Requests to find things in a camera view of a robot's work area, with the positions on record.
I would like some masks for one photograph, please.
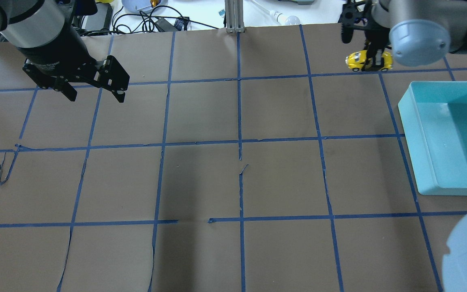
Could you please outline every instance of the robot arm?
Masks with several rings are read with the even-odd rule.
[[[23,70],[39,87],[75,101],[70,82],[86,82],[124,102],[127,72],[113,56],[93,59],[54,0],[0,0],[0,32],[26,56]]]
[[[407,66],[467,54],[467,0],[348,0],[341,23],[344,43],[354,30],[365,31],[369,58],[389,44],[395,61]]]

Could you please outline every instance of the white table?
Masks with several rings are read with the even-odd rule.
[[[295,15],[302,24],[332,24],[338,22],[341,7],[344,0],[315,0],[311,5],[298,5],[294,2],[280,2],[278,0],[258,0],[258,2],[269,10],[276,10],[286,15]],[[112,2],[113,13],[122,7],[120,0]],[[176,8],[191,20],[209,24],[218,28],[223,27],[223,18],[219,11],[224,9],[224,0],[168,0],[167,5]],[[279,24],[256,7],[251,0],[244,0],[244,25],[245,26],[278,26]],[[131,13],[124,8],[119,15]],[[168,8],[158,8],[153,15],[176,17],[178,14]],[[135,28],[141,22],[138,16],[124,16],[118,24],[126,24]],[[199,24],[192,24],[191,30],[210,29]]]

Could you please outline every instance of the light blue plastic bin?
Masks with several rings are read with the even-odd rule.
[[[467,82],[412,82],[399,111],[419,193],[467,195]]]

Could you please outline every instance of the plastic tray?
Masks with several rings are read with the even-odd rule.
[[[467,195],[467,82],[412,82],[399,110],[419,193]]]

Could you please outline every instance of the toy car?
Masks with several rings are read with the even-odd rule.
[[[383,72],[392,69],[392,55],[389,52],[383,52],[381,56],[381,61],[376,62],[376,58],[371,59],[371,66],[365,68],[365,61],[367,60],[367,50],[361,50],[359,52],[354,52],[347,57],[345,57],[345,64],[349,69],[352,69],[354,72],[362,71],[377,71],[381,70]]]

